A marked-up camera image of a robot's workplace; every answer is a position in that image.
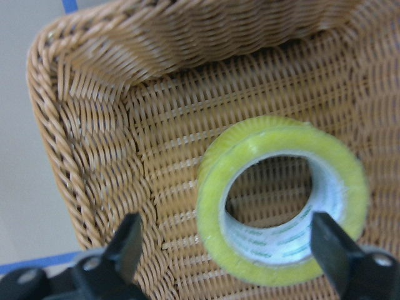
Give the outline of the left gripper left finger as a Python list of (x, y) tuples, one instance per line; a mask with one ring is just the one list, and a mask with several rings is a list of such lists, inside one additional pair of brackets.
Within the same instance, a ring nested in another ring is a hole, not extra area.
[(88, 251), (57, 275), (22, 267), (1, 278), (1, 299), (146, 299), (133, 282), (142, 255), (142, 222), (125, 215), (109, 244)]

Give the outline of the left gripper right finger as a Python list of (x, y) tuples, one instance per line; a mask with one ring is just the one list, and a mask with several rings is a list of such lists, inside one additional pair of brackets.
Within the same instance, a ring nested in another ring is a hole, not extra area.
[(399, 299), (399, 261), (358, 245), (326, 212), (312, 215), (311, 251), (340, 299)]

